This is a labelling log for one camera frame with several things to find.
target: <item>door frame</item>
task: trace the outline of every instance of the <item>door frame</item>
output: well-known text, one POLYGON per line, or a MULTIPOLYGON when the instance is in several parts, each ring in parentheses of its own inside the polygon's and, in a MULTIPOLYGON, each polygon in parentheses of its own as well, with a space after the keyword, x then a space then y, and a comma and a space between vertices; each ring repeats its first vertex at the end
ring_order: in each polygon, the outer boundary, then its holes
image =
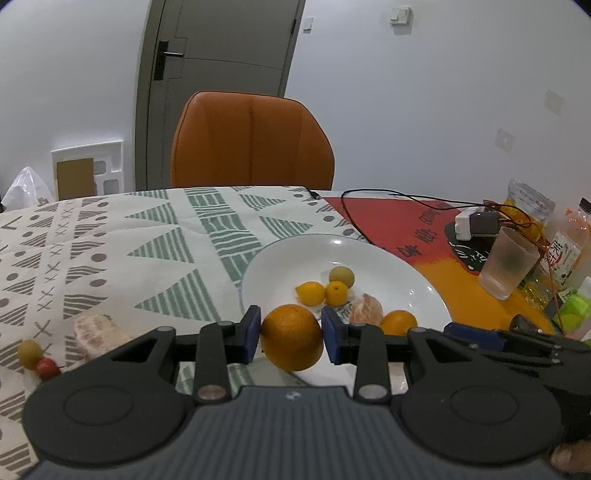
MULTIPOLYGON (((164 12, 166 0, 152 0, 150 10, 146 19, 144 41, 139 56, 139 69, 136 89, 135 103, 135 125, 134 125, 134 159, 135 159, 135 190, 148 190, 148 114, 150 104, 150 88, 156 60, 158 35, 160 33, 160 22, 164 12)), ((279 96, 285 95, 287 78, 289 76, 291 61, 296 49, 297 36, 301 26, 306 0, 298 0, 295 9, 295 25, 290 37, 281 81, 279 96)))

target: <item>brown cardboard piece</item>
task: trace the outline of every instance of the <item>brown cardboard piece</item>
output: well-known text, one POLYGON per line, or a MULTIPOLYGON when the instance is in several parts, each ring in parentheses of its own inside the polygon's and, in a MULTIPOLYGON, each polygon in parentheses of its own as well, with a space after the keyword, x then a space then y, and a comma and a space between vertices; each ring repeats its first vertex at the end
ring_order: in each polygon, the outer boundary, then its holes
POLYGON ((78 158, 56 164, 59 200, 92 197, 95 194, 94 159, 78 158))

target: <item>gray door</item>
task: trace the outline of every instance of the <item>gray door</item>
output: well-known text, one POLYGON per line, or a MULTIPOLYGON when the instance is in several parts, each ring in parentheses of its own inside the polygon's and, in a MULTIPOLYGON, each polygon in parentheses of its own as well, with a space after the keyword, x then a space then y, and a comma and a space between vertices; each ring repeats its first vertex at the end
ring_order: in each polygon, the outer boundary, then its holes
POLYGON ((283 95, 301 7, 303 0, 165 0, 148 105, 149 189, 170 186, 174 131, 192 94, 283 95))

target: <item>light switch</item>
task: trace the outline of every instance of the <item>light switch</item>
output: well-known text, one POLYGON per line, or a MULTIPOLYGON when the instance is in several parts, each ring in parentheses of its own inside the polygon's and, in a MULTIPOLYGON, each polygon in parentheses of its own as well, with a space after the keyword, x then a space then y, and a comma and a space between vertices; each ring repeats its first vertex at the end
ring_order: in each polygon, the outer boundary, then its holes
POLYGON ((312 31, 312 23, 314 23, 314 17, 308 17, 302 24, 302 30, 304 33, 310 33, 312 31))
POLYGON ((394 26, 409 25, 412 14, 413 11, 410 7, 394 8, 392 9, 392 18, 390 19, 390 23, 394 26))

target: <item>patterned tablecloth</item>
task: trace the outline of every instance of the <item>patterned tablecloth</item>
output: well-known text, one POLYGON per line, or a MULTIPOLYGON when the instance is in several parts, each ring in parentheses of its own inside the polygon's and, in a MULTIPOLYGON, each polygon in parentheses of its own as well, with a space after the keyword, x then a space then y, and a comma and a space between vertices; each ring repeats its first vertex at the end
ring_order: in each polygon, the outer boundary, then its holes
MULTIPOLYGON (((73 368, 78 314, 109 315, 133 335, 160 325, 179 334, 239 320, 238 285, 266 244, 303 233, 358 238, 302 187, 157 190, 66 200, 0 215, 0 480, 37 459, 22 430, 35 376, 17 359, 22 339, 73 368)), ((232 388, 295 380, 265 359, 230 367, 232 388)), ((192 367, 177 383, 190 389, 192 367)))

